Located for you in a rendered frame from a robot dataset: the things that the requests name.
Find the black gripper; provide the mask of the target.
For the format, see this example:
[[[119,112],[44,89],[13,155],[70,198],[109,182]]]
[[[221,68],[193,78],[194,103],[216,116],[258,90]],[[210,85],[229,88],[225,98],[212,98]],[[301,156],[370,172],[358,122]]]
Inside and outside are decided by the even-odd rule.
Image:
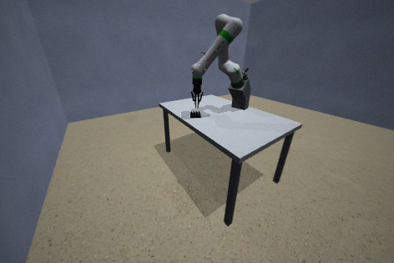
[[[200,92],[201,92],[201,95],[200,95]],[[199,86],[194,85],[194,89],[193,89],[193,91],[191,91],[191,94],[192,94],[192,99],[193,99],[194,104],[195,104],[195,108],[196,108],[196,94],[198,94],[198,108],[199,108],[199,104],[200,104],[200,101],[202,99],[203,93],[204,92],[201,91],[201,85],[199,85]]]

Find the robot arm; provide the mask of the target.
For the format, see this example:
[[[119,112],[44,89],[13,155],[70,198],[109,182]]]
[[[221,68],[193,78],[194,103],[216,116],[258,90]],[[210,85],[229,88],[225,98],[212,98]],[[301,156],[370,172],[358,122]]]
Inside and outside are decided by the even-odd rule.
[[[229,55],[229,44],[238,36],[242,27],[243,24],[239,18],[220,14],[215,19],[217,39],[203,58],[192,66],[193,85],[199,86],[202,84],[202,76],[218,56],[218,67],[229,76],[232,88],[240,89],[245,85],[245,80],[248,79],[245,73],[249,69],[247,68],[244,72],[241,72],[240,66],[237,63],[232,63]]]

